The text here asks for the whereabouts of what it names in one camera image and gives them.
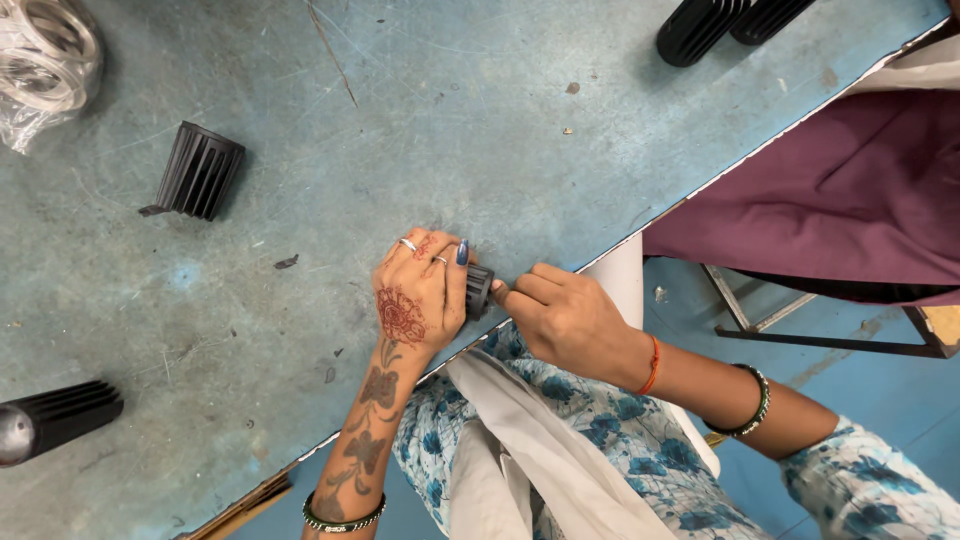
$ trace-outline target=hand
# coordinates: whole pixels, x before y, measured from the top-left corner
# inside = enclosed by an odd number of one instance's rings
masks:
[[[381,336],[410,349],[412,354],[405,356],[425,364],[467,318],[467,262],[461,258],[463,264],[457,264],[457,253],[468,247],[452,234],[419,227],[404,238],[417,251],[400,242],[390,248],[373,271],[373,295]]]
[[[595,279],[538,262],[513,290],[500,280],[492,288],[533,356],[628,390],[650,377],[653,340],[624,322]]]

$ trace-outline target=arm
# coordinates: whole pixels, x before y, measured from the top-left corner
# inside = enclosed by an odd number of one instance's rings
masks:
[[[397,243],[373,273],[380,337],[311,504],[314,515],[327,522],[361,519],[380,504],[402,409],[430,358],[453,339],[467,316],[466,242],[458,246],[455,236],[423,229],[406,238],[417,251]],[[376,524],[349,533],[304,526],[300,538],[362,540],[375,533]]]
[[[493,289],[534,356],[634,391],[650,378],[653,339],[595,280],[537,264],[513,290]],[[722,429],[746,423],[760,400],[748,372],[665,343],[649,393]],[[738,438],[780,461],[787,491],[825,538],[960,538],[960,505],[902,453],[781,384],[770,381],[770,395],[766,418]]]
[[[494,298],[514,317],[530,352],[582,377],[637,391],[650,378],[653,339],[631,328],[599,283],[538,263],[511,290],[497,281]],[[667,343],[650,395],[679,405],[723,429],[756,413],[760,390],[749,372]],[[766,419],[744,444],[773,459],[830,435],[838,417],[822,405],[770,381]]]

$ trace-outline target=metal frame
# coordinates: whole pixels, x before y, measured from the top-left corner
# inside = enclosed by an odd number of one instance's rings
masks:
[[[924,311],[920,307],[904,307],[913,327],[924,340],[923,345],[911,343],[892,343],[888,341],[866,341],[863,339],[837,339],[834,337],[814,337],[808,335],[789,335],[783,333],[763,333],[774,323],[796,311],[798,308],[817,297],[815,294],[806,293],[790,304],[774,311],[771,315],[756,324],[750,324],[750,319],[744,313],[740,303],[733,295],[733,290],[727,284],[720,269],[710,264],[701,264],[704,273],[717,294],[724,301],[727,311],[733,317],[734,323],[739,330],[725,330],[722,325],[717,325],[714,329],[720,337],[732,337],[734,339],[747,339],[751,341],[767,341],[773,343],[789,343],[792,345],[808,345],[812,347],[828,347],[831,349],[848,349],[851,351],[866,351],[868,353],[885,353],[887,355],[904,356],[923,356],[927,358],[950,358],[960,350],[960,343],[956,345],[946,345],[933,330],[930,328]]]

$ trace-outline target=bangle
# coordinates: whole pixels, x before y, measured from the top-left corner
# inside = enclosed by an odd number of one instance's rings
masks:
[[[660,369],[660,343],[656,337],[652,335],[650,337],[654,340],[654,357],[650,360],[650,379],[647,379],[647,383],[637,391],[637,394],[640,396],[646,394],[653,388],[654,380],[657,380],[657,370]]]
[[[733,367],[738,367],[740,369],[745,369],[754,376],[756,382],[760,385],[760,406],[756,408],[756,414],[751,418],[746,424],[740,426],[739,428],[733,428],[732,430],[721,430],[717,428],[710,422],[704,421],[704,424],[710,430],[713,430],[721,435],[727,435],[728,437],[742,437],[747,433],[756,429],[760,425],[760,422],[763,422],[763,419],[767,416],[767,410],[770,408],[770,384],[767,383],[767,379],[763,377],[763,374],[760,373],[754,366],[748,366],[747,364],[733,364]]]
[[[310,493],[306,501],[303,502],[303,520],[306,521],[306,524],[311,528],[320,532],[353,532],[371,525],[380,519],[380,515],[383,514],[383,510],[387,507],[387,495],[383,494],[380,496],[380,504],[366,517],[346,523],[332,523],[318,518],[313,515],[313,510],[310,509],[311,503],[313,503],[313,493]]]

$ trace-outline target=orange thread bracelet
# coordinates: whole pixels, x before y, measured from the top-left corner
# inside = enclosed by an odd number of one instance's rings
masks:
[[[650,391],[654,386],[654,380],[657,380],[657,370],[660,369],[660,343],[657,341],[656,337],[650,336],[654,340],[654,357],[650,360],[650,366],[653,368],[653,371],[650,372],[650,379],[647,380],[647,383],[643,385],[642,388],[637,392],[639,395],[644,395]]]

